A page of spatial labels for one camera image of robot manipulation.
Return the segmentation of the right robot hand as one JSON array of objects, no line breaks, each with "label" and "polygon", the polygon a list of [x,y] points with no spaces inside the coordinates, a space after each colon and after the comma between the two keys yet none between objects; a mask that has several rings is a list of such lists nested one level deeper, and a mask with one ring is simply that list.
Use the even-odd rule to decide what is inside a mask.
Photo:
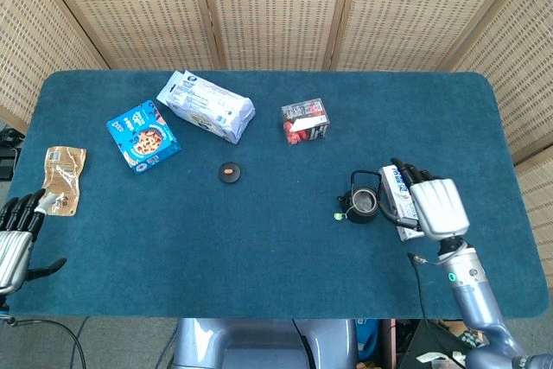
[{"label": "right robot hand", "polygon": [[379,208],[402,241],[422,236],[442,241],[466,234],[470,223],[453,180],[397,158],[378,173]]}]

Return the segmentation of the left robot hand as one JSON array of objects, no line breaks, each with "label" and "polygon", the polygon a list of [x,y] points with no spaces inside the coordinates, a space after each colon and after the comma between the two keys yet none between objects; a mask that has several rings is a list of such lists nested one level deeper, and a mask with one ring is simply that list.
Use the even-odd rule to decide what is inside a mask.
[{"label": "left robot hand", "polygon": [[14,197],[1,207],[1,301],[24,283],[49,277],[67,262],[59,258],[51,265],[30,269],[30,259],[48,209],[60,198],[40,188],[33,194]]}]

